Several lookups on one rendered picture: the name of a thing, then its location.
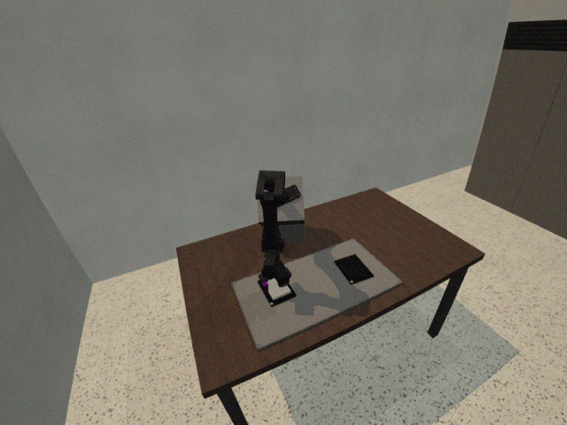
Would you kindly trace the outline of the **white well plate lid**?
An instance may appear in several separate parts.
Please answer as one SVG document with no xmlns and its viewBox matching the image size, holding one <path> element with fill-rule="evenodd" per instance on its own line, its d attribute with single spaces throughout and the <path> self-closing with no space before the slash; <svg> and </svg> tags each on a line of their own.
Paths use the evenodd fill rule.
<svg viewBox="0 0 567 425">
<path fill-rule="evenodd" d="M 279 287 L 276 278 L 274 278 L 268 281 L 268 292 L 270 293 L 271 297 L 274 299 L 286 293 L 291 292 L 291 290 L 287 285 L 282 288 Z"/>
</svg>

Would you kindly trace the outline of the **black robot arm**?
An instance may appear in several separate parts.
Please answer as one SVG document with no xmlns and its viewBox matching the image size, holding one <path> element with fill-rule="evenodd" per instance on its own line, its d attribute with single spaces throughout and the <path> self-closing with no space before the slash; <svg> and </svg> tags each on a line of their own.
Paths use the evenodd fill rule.
<svg viewBox="0 0 567 425">
<path fill-rule="evenodd" d="M 264 221 L 261 249 L 263 248 L 262 251 L 265 252 L 264 258 L 266 259 L 262 268 L 262 275 L 268 279 L 276 278 L 278 286 L 281 288 L 286 286 L 290 279 L 284 270 L 284 263 L 279 257 L 279 253 L 282 253 L 284 249 L 284 239 L 281 238 L 281 231 L 277 223 L 277 207 L 301 196 L 295 184 L 288 188 L 285 188 L 284 185 L 285 171 L 260 170 L 255 193 L 256 199 L 260 200 L 262 206 Z"/>
</svg>

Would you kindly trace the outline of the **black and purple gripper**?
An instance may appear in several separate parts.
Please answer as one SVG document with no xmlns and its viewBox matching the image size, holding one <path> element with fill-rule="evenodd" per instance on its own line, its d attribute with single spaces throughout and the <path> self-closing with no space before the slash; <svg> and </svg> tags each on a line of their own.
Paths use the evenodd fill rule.
<svg viewBox="0 0 567 425">
<path fill-rule="evenodd" d="M 290 272 L 290 270 L 289 270 L 286 266 L 284 266 L 284 270 L 285 270 L 285 272 L 289 275 L 289 278 L 291 278 L 291 272 Z M 268 291 L 268 281 L 271 280 L 271 279 L 268 279 L 268 278 L 264 277 L 264 276 L 262 275 L 262 273 L 259 274 L 258 276 L 259 276 L 259 278 L 260 278 L 260 281 L 261 281 L 262 285 L 263 285 L 263 286 L 267 289 L 267 291 Z"/>
</svg>

